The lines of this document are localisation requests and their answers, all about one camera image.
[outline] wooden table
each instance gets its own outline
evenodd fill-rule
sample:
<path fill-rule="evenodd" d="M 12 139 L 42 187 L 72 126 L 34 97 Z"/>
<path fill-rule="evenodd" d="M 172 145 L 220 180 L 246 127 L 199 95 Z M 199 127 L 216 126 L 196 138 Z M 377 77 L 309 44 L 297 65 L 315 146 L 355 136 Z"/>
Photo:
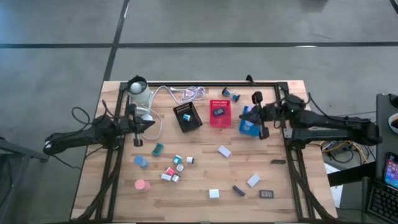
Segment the wooden table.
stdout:
<path fill-rule="evenodd" d="M 290 93 L 307 100 L 303 81 L 288 83 Z M 115 109 L 118 89 L 119 82 L 104 82 L 99 100 L 106 100 L 111 111 Z M 158 93 L 152 108 L 163 118 L 163 133 L 156 142 L 144 140 L 143 147 L 133 146 L 133 135 L 126 137 L 114 222 L 297 221 L 287 164 L 271 165 L 273 159 L 286 159 L 280 129 L 274 129 L 272 123 L 267 123 L 270 137 L 263 141 L 242 135 L 238 131 L 238 116 L 245 105 L 251 104 L 254 91 L 262 91 L 264 104 L 275 101 L 274 89 L 231 88 L 241 94 L 240 100 L 231 104 L 232 126 L 216 129 L 209 125 L 209 100 L 224 99 L 222 89 L 223 87 L 206 87 L 205 100 L 194 102 L 203 126 L 185 134 L 182 133 L 172 110 L 177 106 L 176 102 L 167 91 L 162 90 Z M 103 113 L 104 108 L 100 103 L 96 115 Z M 155 120 L 157 123 L 145 132 L 146 135 L 156 135 L 159 121 Z M 164 145 L 160 157 L 151 155 L 157 142 Z M 229 158 L 217 152 L 220 145 L 232 152 Z M 90 146 L 87 153 L 96 148 L 97 145 Z M 144 155 L 149 161 L 147 169 L 143 170 L 133 163 L 134 156 L 138 154 Z M 172 159 L 176 154 L 183 157 L 185 166 L 180 181 L 175 183 L 161 180 L 160 175 L 165 173 L 166 168 L 175 167 Z M 187 156 L 194 157 L 195 163 L 187 164 Z M 311 191 L 328 212 L 336 217 L 319 147 L 307 146 L 303 150 L 303 156 Z M 85 161 L 72 218 L 79 216 L 98 193 L 105 157 L 106 151 L 102 150 L 92 154 Z M 261 181 L 250 188 L 246 181 L 253 174 L 257 174 Z M 151 185 L 150 191 L 145 193 L 136 190 L 134 183 L 137 179 L 147 180 Z M 232 190 L 233 185 L 245 191 L 246 195 L 240 197 Z M 220 198 L 209 199 L 209 189 L 219 189 Z M 261 189 L 273 190 L 275 198 L 259 198 Z M 302 192 L 300 198 L 303 210 L 306 211 Z M 108 199 L 106 198 L 104 211 L 108 210 Z"/>

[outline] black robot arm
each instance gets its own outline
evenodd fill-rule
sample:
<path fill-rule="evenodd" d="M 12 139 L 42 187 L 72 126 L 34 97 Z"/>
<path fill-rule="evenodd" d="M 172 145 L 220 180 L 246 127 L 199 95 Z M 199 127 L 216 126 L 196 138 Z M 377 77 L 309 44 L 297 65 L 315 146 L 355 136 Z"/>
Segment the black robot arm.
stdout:
<path fill-rule="evenodd" d="M 295 147 L 301 146 L 303 149 L 305 144 L 311 141 L 323 140 L 350 140 L 368 146 L 379 144 L 382 141 L 379 127 L 369 119 L 316 114 L 305 110 L 308 103 L 295 95 L 288 95 L 281 102 L 266 104 L 264 107 L 261 107 L 260 104 L 261 92 L 255 92 L 252 100 L 256 106 L 250 112 L 239 117 L 262 125 L 262 129 L 267 129 L 264 126 L 266 121 L 289 120 L 293 130 L 284 130 L 287 132 L 285 136 L 289 138 L 291 144 L 295 141 L 298 143 Z M 312 127 L 331 130 L 308 130 Z"/>
<path fill-rule="evenodd" d="M 52 156 L 71 147 L 89 146 L 92 144 L 102 144 L 105 149 L 114 149 L 118 146 L 117 140 L 119 136 L 131 133 L 135 134 L 134 146 L 142 146 L 140 134 L 152 126 L 155 121 L 144 121 L 140 117 L 136 117 L 135 108 L 134 104 L 129 105 L 129 109 L 133 111 L 133 120 L 122 117 L 115 121 L 105 114 L 94 119 L 91 127 L 84 131 L 54 133 L 45 139 L 43 152 Z"/>

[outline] red mesh basket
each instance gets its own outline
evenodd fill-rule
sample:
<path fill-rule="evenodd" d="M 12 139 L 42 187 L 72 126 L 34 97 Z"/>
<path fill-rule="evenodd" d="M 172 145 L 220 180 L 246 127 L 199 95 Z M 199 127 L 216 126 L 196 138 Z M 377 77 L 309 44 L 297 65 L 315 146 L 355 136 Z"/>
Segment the red mesh basket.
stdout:
<path fill-rule="evenodd" d="M 225 113 L 219 116 L 213 110 L 223 108 Z M 227 128 L 231 126 L 231 102 L 229 100 L 210 100 L 210 125 L 213 128 Z"/>

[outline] concrete floor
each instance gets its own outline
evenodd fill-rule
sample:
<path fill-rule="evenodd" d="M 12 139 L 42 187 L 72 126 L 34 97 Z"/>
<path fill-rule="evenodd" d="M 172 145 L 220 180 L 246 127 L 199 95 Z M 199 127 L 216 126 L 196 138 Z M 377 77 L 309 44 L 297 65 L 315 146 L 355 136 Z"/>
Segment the concrete floor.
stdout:
<path fill-rule="evenodd" d="M 112 43 L 123 2 L 0 0 L 0 44 Z M 120 43 L 385 42 L 397 20 L 388 0 L 131 0 Z M 110 51 L 0 49 L 0 136 L 41 151 L 49 134 L 78 129 L 70 110 L 94 114 Z M 119 49 L 110 80 L 305 80 L 325 112 L 351 114 L 397 93 L 396 58 L 398 47 Z M 84 150 L 59 156 L 81 166 Z M 79 176 L 32 161 L 12 223 L 68 220 Z"/>

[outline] black mesh basket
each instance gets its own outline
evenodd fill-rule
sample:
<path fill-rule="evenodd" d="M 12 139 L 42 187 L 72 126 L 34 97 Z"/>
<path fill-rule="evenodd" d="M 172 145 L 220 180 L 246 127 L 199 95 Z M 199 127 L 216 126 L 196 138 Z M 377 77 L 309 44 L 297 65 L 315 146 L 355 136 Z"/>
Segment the black mesh basket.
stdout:
<path fill-rule="evenodd" d="M 183 133 L 193 131 L 202 126 L 203 123 L 201 122 L 198 112 L 196 111 L 192 102 L 175 107 L 173 110 Z M 191 116 L 192 120 L 185 121 L 182 118 L 185 114 Z"/>

